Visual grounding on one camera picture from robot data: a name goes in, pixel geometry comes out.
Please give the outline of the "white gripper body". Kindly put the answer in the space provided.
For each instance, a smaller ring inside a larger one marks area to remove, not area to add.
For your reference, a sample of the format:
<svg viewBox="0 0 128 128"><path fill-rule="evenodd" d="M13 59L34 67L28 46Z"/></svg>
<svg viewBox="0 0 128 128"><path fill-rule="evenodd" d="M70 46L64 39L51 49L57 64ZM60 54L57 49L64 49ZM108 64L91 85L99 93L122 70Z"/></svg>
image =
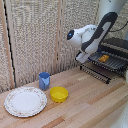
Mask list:
<svg viewBox="0 0 128 128"><path fill-rule="evenodd" d="M89 54L85 52L79 52L76 56L76 60L80 63L84 63L89 58Z"/></svg>

